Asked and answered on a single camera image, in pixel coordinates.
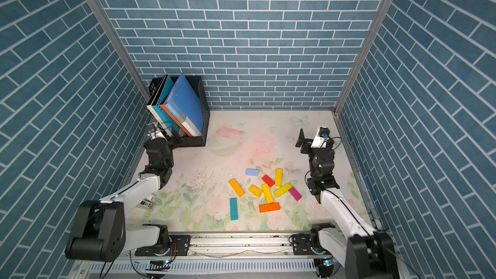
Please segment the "magenta block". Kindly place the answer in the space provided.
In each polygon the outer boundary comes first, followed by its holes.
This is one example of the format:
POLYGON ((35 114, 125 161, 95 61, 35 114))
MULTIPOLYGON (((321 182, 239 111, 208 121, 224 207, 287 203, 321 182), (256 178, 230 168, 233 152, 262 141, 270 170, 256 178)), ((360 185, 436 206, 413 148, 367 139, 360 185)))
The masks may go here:
POLYGON ((290 188, 288 193, 296 200, 299 201, 302 199, 302 195, 298 192, 298 190, 295 187, 290 188))

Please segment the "yellow long block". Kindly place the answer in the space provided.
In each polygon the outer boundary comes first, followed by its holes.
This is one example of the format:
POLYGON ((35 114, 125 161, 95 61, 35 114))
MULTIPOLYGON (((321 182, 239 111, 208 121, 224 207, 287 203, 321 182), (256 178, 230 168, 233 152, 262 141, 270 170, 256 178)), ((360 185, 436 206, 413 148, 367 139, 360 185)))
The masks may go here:
POLYGON ((274 202, 272 192, 271 192, 271 187, 265 183, 262 185, 262 191, 264 198, 266 199, 266 204, 272 204, 274 202))

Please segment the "light blue block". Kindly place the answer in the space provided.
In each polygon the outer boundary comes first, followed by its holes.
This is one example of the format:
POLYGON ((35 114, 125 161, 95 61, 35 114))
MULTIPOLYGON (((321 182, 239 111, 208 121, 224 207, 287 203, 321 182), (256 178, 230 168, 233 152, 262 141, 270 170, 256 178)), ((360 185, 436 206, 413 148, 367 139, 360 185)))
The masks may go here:
POLYGON ((259 170, 258 169, 246 169, 245 174, 247 176, 258 176, 259 175, 259 170))

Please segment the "orange-yellow long block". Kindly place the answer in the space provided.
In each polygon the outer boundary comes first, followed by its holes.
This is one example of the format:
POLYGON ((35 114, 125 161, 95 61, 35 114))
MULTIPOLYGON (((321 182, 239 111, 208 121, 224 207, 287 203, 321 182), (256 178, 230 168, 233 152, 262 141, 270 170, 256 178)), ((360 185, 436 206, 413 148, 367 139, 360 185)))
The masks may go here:
POLYGON ((245 191, 241 187, 241 185, 236 181, 236 179, 231 179, 229 181, 230 186, 234 190, 234 192, 237 194, 238 197, 242 197, 245 195, 245 191))

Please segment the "teal long block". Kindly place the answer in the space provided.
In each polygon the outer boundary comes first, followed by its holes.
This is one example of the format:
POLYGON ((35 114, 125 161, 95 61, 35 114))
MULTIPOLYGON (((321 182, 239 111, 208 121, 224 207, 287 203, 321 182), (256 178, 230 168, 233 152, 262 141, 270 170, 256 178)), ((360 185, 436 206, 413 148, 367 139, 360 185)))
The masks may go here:
POLYGON ((238 199, 237 198, 231 198, 229 200, 229 208, 230 208, 231 221, 238 220, 238 199))

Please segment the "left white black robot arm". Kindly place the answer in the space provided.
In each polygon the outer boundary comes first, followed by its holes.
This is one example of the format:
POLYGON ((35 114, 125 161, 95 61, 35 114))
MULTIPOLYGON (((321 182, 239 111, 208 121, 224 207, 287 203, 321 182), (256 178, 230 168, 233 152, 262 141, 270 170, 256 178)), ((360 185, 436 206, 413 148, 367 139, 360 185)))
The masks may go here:
POLYGON ((143 144, 149 158, 137 180, 99 200, 84 201, 77 209, 65 247, 69 260, 113 262, 124 251, 144 248, 155 255, 170 251, 167 226, 145 224, 128 228, 126 215, 163 188, 173 171, 173 149, 179 133, 157 128, 143 144))

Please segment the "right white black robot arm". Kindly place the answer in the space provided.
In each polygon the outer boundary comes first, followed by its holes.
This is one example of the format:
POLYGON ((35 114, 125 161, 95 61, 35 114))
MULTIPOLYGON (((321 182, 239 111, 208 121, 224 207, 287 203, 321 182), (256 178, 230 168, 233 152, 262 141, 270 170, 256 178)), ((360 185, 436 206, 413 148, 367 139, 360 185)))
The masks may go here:
POLYGON ((392 238, 360 217, 333 175, 333 144, 327 127, 319 127, 313 139, 306 138, 300 130, 295 144, 309 158, 307 188, 335 221, 311 229, 311 247, 336 258, 347 278, 399 278, 392 238))

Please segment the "white black book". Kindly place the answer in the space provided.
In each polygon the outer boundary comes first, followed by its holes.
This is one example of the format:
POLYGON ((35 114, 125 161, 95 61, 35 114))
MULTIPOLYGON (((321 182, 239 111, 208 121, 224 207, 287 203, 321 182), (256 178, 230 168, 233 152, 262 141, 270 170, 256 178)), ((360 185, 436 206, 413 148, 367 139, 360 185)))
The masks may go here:
POLYGON ((161 117, 161 112, 156 110, 158 106, 158 99, 160 98, 160 94, 162 92, 163 86, 165 85, 166 76, 157 77, 153 79, 149 85, 149 90, 151 93, 151 98, 147 103, 147 108, 149 112, 154 116, 155 120, 158 123, 159 128, 163 131, 165 136, 171 137, 172 132, 167 126, 167 121, 165 121, 161 117))

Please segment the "teal book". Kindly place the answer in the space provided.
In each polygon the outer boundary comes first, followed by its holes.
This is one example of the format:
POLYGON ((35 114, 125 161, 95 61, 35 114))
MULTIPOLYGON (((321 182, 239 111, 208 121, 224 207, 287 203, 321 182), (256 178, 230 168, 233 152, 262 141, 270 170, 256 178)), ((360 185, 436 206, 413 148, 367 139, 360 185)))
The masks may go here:
POLYGON ((173 88, 173 85, 174 85, 174 81, 171 79, 170 76, 168 75, 165 75, 166 76, 166 81, 165 81, 165 85, 163 86, 163 89, 162 89, 162 92, 160 94, 160 98, 158 99, 158 106, 156 107, 156 110, 161 112, 161 117, 167 121, 167 126, 168 128, 172 131, 173 129, 175 129, 179 134, 181 132, 181 129, 179 128, 179 126, 171 119, 171 117, 160 107, 161 104, 165 104, 168 96, 169 96, 169 93, 170 91, 172 90, 173 88))

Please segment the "black mesh book basket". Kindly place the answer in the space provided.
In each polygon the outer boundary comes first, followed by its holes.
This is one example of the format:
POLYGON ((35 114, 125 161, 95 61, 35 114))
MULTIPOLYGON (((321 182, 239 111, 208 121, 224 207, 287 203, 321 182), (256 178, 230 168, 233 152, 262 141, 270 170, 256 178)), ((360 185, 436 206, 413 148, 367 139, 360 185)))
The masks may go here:
POLYGON ((205 146, 210 110, 200 76, 158 77, 149 92, 147 109, 166 139, 177 147, 205 146))

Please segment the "white label tag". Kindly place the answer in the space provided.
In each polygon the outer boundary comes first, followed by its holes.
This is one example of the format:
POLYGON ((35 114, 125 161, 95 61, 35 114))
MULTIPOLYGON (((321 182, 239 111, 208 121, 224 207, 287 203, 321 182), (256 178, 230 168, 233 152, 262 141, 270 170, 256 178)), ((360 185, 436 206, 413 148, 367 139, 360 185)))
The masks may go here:
POLYGON ((144 209, 146 211, 153 211, 153 209, 156 207, 156 203, 154 200, 149 200, 148 198, 143 199, 139 204, 138 207, 140 209, 144 209))

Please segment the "lime yellow block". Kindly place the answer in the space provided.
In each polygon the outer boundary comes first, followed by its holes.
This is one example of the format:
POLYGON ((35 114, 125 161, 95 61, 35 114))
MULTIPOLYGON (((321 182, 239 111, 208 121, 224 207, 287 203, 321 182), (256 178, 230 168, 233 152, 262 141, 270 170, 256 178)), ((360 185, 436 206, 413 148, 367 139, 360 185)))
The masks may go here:
POLYGON ((281 186, 280 188, 278 188, 277 190, 275 190, 274 191, 274 195, 277 198, 280 198, 282 195, 284 195, 285 193, 287 193, 292 188, 293 188, 293 186, 290 183, 286 183, 283 186, 281 186))

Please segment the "orange block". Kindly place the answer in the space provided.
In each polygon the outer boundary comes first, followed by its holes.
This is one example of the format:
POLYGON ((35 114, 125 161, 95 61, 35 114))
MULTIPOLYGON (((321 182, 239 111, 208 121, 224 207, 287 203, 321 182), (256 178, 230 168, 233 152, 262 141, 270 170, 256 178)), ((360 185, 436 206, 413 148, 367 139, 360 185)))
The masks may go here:
POLYGON ((270 204, 262 204, 259 206, 260 213, 268 213, 272 211, 279 211, 280 204, 278 202, 270 203, 270 204))

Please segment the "small yellow block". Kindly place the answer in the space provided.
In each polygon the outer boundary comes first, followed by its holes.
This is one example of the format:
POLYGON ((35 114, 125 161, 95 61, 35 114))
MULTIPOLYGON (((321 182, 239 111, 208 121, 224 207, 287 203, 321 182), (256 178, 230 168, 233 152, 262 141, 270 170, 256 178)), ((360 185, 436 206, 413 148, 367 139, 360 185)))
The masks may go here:
POLYGON ((255 186, 255 185, 250 186, 249 191, 252 194, 254 194, 257 198, 260 198, 263 194, 263 191, 261 190, 261 188, 255 186))

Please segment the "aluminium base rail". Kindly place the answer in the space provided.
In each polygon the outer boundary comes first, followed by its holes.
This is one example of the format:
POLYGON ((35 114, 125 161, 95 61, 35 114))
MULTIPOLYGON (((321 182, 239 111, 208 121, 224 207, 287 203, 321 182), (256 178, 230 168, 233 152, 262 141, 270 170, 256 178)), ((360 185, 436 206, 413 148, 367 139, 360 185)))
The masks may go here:
POLYGON ((313 226, 308 231, 265 232, 170 232, 170 249, 164 254, 153 253, 140 245, 124 249, 120 260, 181 258, 280 258, 333 257, 346 258, 353 248, 343 232, 326 225, 313 226))

